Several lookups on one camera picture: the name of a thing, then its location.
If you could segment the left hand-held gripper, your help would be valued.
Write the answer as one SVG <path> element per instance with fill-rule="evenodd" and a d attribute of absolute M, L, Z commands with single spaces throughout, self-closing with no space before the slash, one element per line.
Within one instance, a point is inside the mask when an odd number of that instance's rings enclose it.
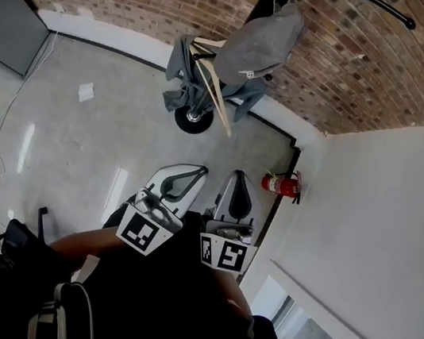
<path fill-rule="evenodd" d="M 180 231 L 182 217 L 199 195 L 208 169 L 177 164 L 158 170 L 128 203 L 116 235 L 143 256 L 148 255 Z"/>

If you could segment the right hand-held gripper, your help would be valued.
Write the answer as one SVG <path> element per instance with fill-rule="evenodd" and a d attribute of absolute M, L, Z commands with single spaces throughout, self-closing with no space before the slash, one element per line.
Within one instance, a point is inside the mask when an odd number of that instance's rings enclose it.
<path fill-rule="evenodd" d="M 234 278 L 244 274 L 257 251 L 252 226 L 259 217 L 260 202 L 251 180 L 244 172 L 234 170 L 225 179 L 215 201 L 213 219 L 218 221 L 208 221 L 205 232 L 200 233 L 202 264 L 231 273 Z M 227 223 L 234 220 L 237 224 Z"/>

